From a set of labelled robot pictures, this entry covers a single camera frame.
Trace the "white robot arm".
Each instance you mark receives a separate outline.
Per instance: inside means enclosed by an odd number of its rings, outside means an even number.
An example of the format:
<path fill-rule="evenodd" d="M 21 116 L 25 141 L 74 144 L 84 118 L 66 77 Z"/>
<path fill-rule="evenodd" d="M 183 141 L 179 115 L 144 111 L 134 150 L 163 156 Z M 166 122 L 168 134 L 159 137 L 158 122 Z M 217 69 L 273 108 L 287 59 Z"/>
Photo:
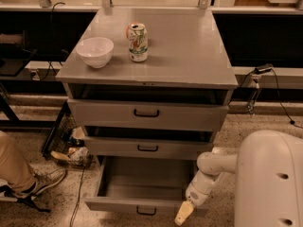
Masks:
<path fill-rule="evenodd" d="M 204 152 L 175 217 L 182 225 L 226 173 L 235 175 L 235 227 L 303 227 L 303 139 L 255 131 L 239 152 Z"/>

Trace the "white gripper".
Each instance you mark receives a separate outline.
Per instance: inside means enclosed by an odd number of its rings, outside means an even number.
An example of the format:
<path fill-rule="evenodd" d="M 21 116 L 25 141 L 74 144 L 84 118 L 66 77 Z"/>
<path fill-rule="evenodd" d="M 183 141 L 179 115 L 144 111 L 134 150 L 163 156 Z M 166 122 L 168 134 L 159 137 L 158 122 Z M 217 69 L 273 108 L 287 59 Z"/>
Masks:
<path fill-rule="evenodd" d="M 223 179 L 224 174 L 209 175 L 197 171 L 186 190 L 186 201 L 184 201 L 174 219 L 178 226 L 181 226 L 192 214 L 194 207 L 201 206 L 205 203 L 211 191 Z"/>

